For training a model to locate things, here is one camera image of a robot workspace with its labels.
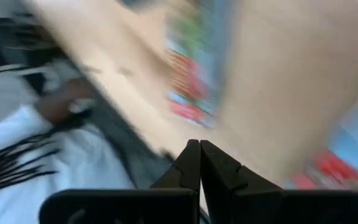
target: white sleeve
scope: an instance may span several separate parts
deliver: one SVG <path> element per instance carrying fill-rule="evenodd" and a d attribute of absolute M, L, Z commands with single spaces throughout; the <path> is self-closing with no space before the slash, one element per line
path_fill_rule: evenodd
<path fill-rule="evenodd" d="M 32 105 L 23 105 L 0 122 L 0 149 L 52 128 Z"/>

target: black braid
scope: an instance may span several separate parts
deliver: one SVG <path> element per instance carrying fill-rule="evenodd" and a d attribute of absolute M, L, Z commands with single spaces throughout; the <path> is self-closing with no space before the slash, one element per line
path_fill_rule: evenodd
<path fill-rule="evenodd" d="M 45 154 L 42 154 L 41 156 L 23 164 L 18 164 L 17 162 L 18 158 L 27 152 L 34 151 L 42 146 L 52 143 L 50 136 L 53 132 L 54 131 L 46 134 L 31 136 L 0 150 L 0 189 L 22 183 L 36 177 L 56 173 L 56 171 L 41 172 L 40 168 L 43 167 L 43 165 L 34 167 L 30 167 L 30 165 L 44 157 L 58 153 L 60 151 L 59 149 L 48 151 Z"/>

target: colorful packaging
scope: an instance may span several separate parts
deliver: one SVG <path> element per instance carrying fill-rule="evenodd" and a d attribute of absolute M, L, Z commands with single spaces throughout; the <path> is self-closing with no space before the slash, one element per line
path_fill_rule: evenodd
<path fill-rule="evenodd" d="M 289 181 L 291 189 L 358 189 L 358 104 L 333 130 L 322 152 Z"/>
<path fill-rule="evenodd" d="M 167 17 L 171 110 L 207 127 L 214 125 L 224 85 L 230 2 L 176 0 Z"/>

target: person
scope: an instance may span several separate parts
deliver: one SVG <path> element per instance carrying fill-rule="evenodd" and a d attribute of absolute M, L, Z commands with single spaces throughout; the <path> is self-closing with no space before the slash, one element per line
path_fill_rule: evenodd
<path fill-rule="evenodd" d="M 91 98 L 83 80 L 0 122 L 0 223 L 34 224 L 44 200 L 65 189 L 133 189 L 123 164 L 91 123 L 58 130 L 70 105 Z"/>

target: white shirt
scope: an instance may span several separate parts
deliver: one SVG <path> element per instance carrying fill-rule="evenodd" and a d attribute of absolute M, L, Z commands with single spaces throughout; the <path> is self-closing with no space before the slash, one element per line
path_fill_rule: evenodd
<path fill-rule="evenodd" d="M 32 106 L 21 106 L 0 122 L 0 149 L 48 131 L 52 125 Z M 36 177 L 0 190 L 0 224 L 38 223 L 44 200 L 65 189 L 133 189 L 121 161 L 96 127 L 87 124 L 53 136 L 56 143 L 23 155 L 20 162 L 59 148 L 58 154 L 38 161 L 44 171 L 58 173 Z"/>

